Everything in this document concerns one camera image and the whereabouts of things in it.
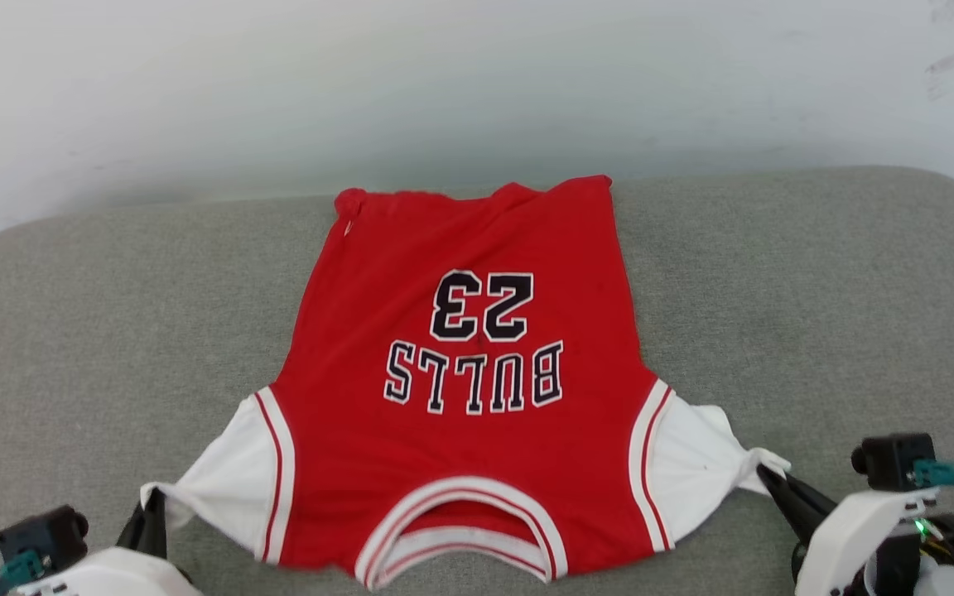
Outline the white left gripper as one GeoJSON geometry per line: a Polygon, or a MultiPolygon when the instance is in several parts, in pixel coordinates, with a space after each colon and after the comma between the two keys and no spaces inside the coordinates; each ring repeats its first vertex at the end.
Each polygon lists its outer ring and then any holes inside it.
{"type": "Polygon", "coordinates": [[[167,559],[166,505],[154,488],[139,501],[116,546],[87,555],[64,572],[17,586],[15,595],[200,595],[167,559]]]}

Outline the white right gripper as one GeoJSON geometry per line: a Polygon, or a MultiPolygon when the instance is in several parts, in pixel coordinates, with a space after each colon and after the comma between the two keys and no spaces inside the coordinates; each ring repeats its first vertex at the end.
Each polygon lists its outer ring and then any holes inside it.
{"type": "Polygon", "coordinates": [[[916,518],[937,505],[939,488],[912,492],[867,490],[837,502],[789,472],[758,464],[756,472],[794,535],[809,544],[796,595],[843,595],[889,538],[917,536],[916,518]],[[819,514],[829,516],[819,524],[819,514]]]}

